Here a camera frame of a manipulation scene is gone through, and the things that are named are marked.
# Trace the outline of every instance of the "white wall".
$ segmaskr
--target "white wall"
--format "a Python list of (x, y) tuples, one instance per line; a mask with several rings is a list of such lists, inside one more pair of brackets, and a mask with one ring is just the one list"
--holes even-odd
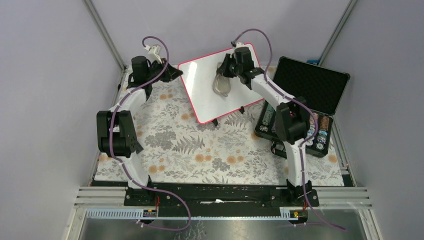
[(120, 70), (81, 0), (2, 0), (0, 19), (0, 239), (57, 240)]
[(337, 110), (384, 239), (421, 239), (424, 1), (359, 1), (325, 67), (352, 78)]
[[(317, 60), (349, 0), (94, 0), (116, 48), (129, 64), (135, 53), (145, 54), (142, 39), (161, 38), (178, 64), (230, 48), (242, 31), (259, 28), (273, 45), (273, 62), (281, 56)], [(270, 50), (259, 32), (246, 33), (259, 61)]]

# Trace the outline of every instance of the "leaf pattern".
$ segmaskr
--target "leaf pattern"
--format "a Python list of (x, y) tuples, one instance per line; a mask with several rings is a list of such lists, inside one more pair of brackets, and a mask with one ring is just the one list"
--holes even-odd
[[(271, 153), (270, 141), (253, 134), (263, 102), (245, 107), (244, 114), (235, 111), (219, 118), (215, 127), (197, 123), (181, 79), (154, 83), (150, 98), (132, 116), (144, 148), (138, 154), (142, 167), (155, 182), (285, 185), (287, 160)], [(343, 185), (337, 149), (330, 139), (327, 156), (306, 156), (313, 185)], [(105, 153), (99, 156), (94, 179), (127, 180)]]

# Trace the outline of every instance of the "black case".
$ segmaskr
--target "black case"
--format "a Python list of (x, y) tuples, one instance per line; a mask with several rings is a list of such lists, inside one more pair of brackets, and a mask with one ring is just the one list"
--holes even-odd
[[(324, 116), (329, 117), (327, 141), (323, 150), (316, 148), (318, 143), (318, 134), (313, 139), (312, 146), (306, 146), (306, 153), (322, 158), (328, 154), (330, 145), (330, 136), (332, 131), (333, 116), (336, 113), (337, 106), (345, 91), (350, 75), (344, 72), (338, 72), (306, 62), (294, 60), (282, 56), (278, 61), (278, 66), (273, 78), (277, 84), (287, 93), (306, 99), (306, 106), (314, 113), (318, 114), (319, 124)], [(269, 126), (263, 125), (263, 118), (268, 107), (265, 101), (259, 120), (254, 129), (254, 133), (261, 138), (273, 141), (271, 150), (274, 154), (286, 158), (284, 145), (278, 139), (277, 134), (272, 132), (272, 126), (275, 121), (275, 110), (272, 113)]]

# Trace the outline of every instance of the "white board with red border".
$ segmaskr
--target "white board with red border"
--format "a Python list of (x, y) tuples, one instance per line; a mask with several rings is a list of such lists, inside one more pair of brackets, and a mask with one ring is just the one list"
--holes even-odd
[[(260, 67), (253, 45), (251, 43), (245, 45), (252, 53), (254, 66)], [(263, 99), (243, 85), (238, 77), (230, 78), (231, 91), (227, 97), (216, 94), (212, 89), (218, 63), (222, 63), (225, 54), (230, 54), (232, 51), (233, 48), (224, 49), (182, 62), (177, 67), (183, 72), (182, 83), (199, 124), (209, 123), (239, 110), (242, 106), (246, 107)]]

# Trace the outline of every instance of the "open case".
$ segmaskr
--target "open case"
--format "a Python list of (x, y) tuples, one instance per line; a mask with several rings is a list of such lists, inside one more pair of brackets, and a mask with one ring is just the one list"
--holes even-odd
[[(306, 105), (314, 112), (318, 121), (318, 133), (306, 143), (306, 153), (324, 157), (329, 151), (332, 116), (348, 84), (348, 73), (334, 71), (317, 65), (301, 62), (285, 56), (278, 61), (273, 82), (287, 93), (304, 97)], [(271, 140), (271, 151), (286, 158), (286, 150), (275, 132), (276, 111), (265, 101), (254, 133), (261, 138)], [(309, 119), (308, 136), (314, 133), (314, 122)]]

